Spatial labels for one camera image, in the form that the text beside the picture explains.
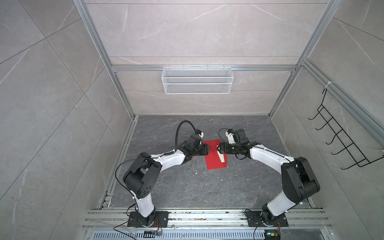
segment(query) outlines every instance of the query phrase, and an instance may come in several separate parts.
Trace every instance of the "wall tile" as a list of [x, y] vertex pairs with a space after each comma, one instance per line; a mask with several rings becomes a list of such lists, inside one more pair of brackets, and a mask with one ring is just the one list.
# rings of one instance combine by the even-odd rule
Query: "wall tile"
[[84, 223], [88, 211], [97, 207], [119, 148], [119, 142], [107, 128], [77, 182], [51, 239], [61, 239], [63, 236], [77, 239], [76, 235], [81, 234], [79, 227]]
[[[168, 3], [168, 4], [190, 4], [190, 3], [204, 3], [204, 4], [228, 4], [228, 3], [286, 3], [285, 0], [85, 0], [86, 3], [140, 3], [140, 4], [154, 4], [154, 3]], [[327, 0], [290, 0], [290, 3], [328, 3]]]
[[310, 59], [384, 124], [384, 41], [332, 19]]
[[344, 0], [335, 18], [384, 39], [384, 2], [380, 0]]
[[100, 73], [85, 94], [108, 124], [119, 104], [120, 96], [106, 69]]
[[[322, 91], [322, 85], [308, 72], [303, 71], [295, 80], [286, 96], [286, 100], [313, 139], [317, 149], [321, 152], [330, 170], [373, 239], [380, 239], [382, 231], [384, 231], [384, 226], [381, 224], [384, 221], [384, 217], [381, 214], [384, 211], [384, 203], [382, 201], [384, 199], [384, 186], [382, 185], [384, 160], [378, 160], [371, 165], [361, 168], [355, 166], [347, 170], [340, 169], [341, 167], [346, 168], [354, 164], [353, 159], [346, 151], [332, 155], [331, 153], [343, 149], [341, 142], [335, 139], [331, 145], [325, 144], [326, 142], [331, 142], [334, 136], [332, 130], [328, 126], [320, 131], [315, 129], [323, 126], [325, 123], [321, 116], [316, 117], [312, 121], [308, 119], [316, 115], [316, 109], [323, 98]], [[374, 160], [382, 156], [382, 146], [374, 140], [332, 95], [327, 93], [323, 104], [368, 159]], [[334, 122], [330, 123], [337, 127], [338, 130], [340, 129]], [[346, 144], [351, 142], [342, 134], [341, 137]], [[363, 159], [356, 147], [351, 146], [348, 149], [354, 154], [356, 159]]]
[[17, 0], [0, 1], [0, 63], [44, 38]]
[[114, 65], [134, 64], [293, 64], [299, 56], [280, 57], [109, 57]]
[[108, 127], [111, 129], [120, 144], [123, 141], [130, 121], [131, 119], [129, 118], [127, 110], [125, 109], [123, 102], [120, 101], [111, 121], [108, 124]]
[[0, 64], [0, 196], [82, 95], [47, 40]]
[[[118, 72], [126, 91], [164, 91], [161, 71]], [[288, 79], [288, 71], [234, 71], [231, 91], [280, 91]]]
[[44, 36], [49, 36], [78, 20], [72, 0], [20, 0]]
[[78, 20], [47, 39], [81, 89], [87, 91], [104, 65], [83, 21]]
[[126, 91], [135, 114], [267, 114], [280, 91], [233, 91], [229, 94], [165, 94]]
[[106, 127], [84, 95], [0, 200], [0, 238], [49, 239]]
[[87, 6], [110, 56], [298, 56], [326, 4]]
[[303, 156], [310, 162], [321, 188], [311, 198], [316, 207], [324, 208], [339, 239], [372, 239], [306, 129], [285, 100], [273, 117], [273, 122], [291, 156]]

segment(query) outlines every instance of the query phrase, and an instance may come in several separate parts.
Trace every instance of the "red mat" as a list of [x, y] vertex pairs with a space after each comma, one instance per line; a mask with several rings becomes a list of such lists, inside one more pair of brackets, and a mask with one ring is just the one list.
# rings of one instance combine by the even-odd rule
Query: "red mat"
[[226, 167], [227, 155], [224, 154], [224, 162], [221, 162], [217, 153], [217, 146], [219, 145], [220, 140], [217, 139], [211, 141], [204, 141], [204, 143], [207, 143], [211, 147], [209, 155], [205, 156], [205, 162], [207, 163], [208, 170]]

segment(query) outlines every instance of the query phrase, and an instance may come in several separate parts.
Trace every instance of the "zip tie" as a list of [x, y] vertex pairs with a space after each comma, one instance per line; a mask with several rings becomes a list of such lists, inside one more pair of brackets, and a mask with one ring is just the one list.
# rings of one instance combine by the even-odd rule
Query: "zip tie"
[[336, 83], [336, 82], [328, 81], [327, 85], [325, 85], [325, 88], [327, 88], [330, 83]]

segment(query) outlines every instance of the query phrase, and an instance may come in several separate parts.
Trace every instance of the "white wire basket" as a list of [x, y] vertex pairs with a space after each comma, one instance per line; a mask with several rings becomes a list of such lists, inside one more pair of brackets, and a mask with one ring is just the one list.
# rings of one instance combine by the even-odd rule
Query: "white wire basket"
[[168, 67], [161, 75], [166, 94], [229, 93], [230, 67]]

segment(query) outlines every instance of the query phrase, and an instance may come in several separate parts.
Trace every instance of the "black hook rack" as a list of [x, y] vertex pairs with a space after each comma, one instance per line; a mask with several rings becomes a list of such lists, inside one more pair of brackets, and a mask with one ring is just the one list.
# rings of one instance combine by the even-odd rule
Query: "black hook rack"
[[[342, 151], [344, 151], [344, 150], [346, 150], [349, 154], [350, 154], [350, 156], [352, 157], [352, 159], [355, 161], [355, 163], [354, 164], [352, 164], [351, 166], [349, 166], [349, 167], [347, 167], [347, 168], [342, 168], [341, 167], [341, 169], [342, 170], [346, 170], [346, 169], [348, 169], [348, 168], [350, 168], [350, 167], [353, 167], [353, 166], [355, 166], [355, 165], [357, 165], [357, 166], [359, 166], [359, 167], [364, 167], [364, 166], [366, 166], [366, 165], [368, 165], [368, 164], [371, 164], [371, 163], [373, 163], [373, 162], [375, 162], [375, 161], [377, 161], [377, 160], [380, 160], [380, 159], [382, 159], [382, 158], [384, 158], [384, 155], [381, 157], [381, 158], [378, 158], [378, 159], [376, 159], [376, 160], [374, 160], [374, 161], [370, 161], [370, 160], [368, 160], [367, 159], [367, 157], [364, 155], [364, 153], [359, 149], [359, 147], [356, 145], [356, 143], [351, 139], [351, 137], [347, 134], [347, 132], [340, 126], [340, 124], [336, 121], [336, 119], [332, 116], [332, 114], [325, 108], [325, 106], [323, 105], [323, 103], [324, 103], [324, 98], [325, 98], [325, 94], [327, 93], [327, 89], [325, 88], [324, 90], [323, 90], [323, 92], [322, 92], [322, 94], [324, 94], [324, 96], [323, 96], [323, 100], [321, 101], [321, 104], [320, 104], [320, 106], [317, 108], [317, 114], [315, 115], [315, 117], [317, 117], [317, 115], [320, 115], [323, 119], [324, 119], [324, 121], [325, 121], [325, 124], [321, 127], [321, 128], [319, 128], [319, 129], [317, 129], [317, 128], [315, 128], [316, 130], [321, 130], [323, 127], [325, 127], [326, 125], [328, 125], [330, 128], [331, 128], [331, 130], [333, 131], [333, 133], [335, 134], [334, 136], [333, 136], [333, 138], [332, 138], [332, 141], [330, 142], [330, 143], [327, 143], [326, 142], [326, 144], [328, 144], [328, 145], [330, 145], [332, 142], [333, 142], [333, 140], [337, 137], [338, 139], [339, 139], [339, 141], [341, 142], [341, 144], [344, 146], [344, 148], [343, 149], [341, 149], [340, 151], [338, 151], [337, 153], [331, 153], [332, 155], [336, 155], [336, 154], [339, 154], [339, 153], [341, 153]], [[325, 110], [330, 116], [331, 116], [331, 118], [329, 119], [329, 120], [326, 120], [326, 118], [323, 116], [323, 114], [321, 113], [321, 111], [323, 111], [323, 110]], [[329, 124], [329, 122], [331, 121], [331, 120], [334, 120], [335, 122], [336, 122], [336, 124], [341, 128], [341, 130], [340, 131], [335, 131], [335, 129]], [[340, 133], [344, 133], [349, 139], [350, 139], [350, 141], [352, 142], [351, 144], [348, 144], [347, 146], [346, 146], [346, 144], [340, 139], [340, 137], [339, 137], [339, 134]], [[354, 145], [356, 148], [357, 148], [357, 150], [359, 150], [359, 152], [361, 153], [361, 155], [363, 156], [363, 160], [359, 160], [359, 161], [357, 161], [354, 157], [353, 157], [353, 155], [352, 155], [352, 153], [348, 150], [348, 148], [350, 147], [350, 146], [352, 146], [352, 145]], [[368, 163], [364, 163], [364, 164], [360, 164], [362, 161], [364, 161], [364, 160], [367, 160], [368, 161]]]

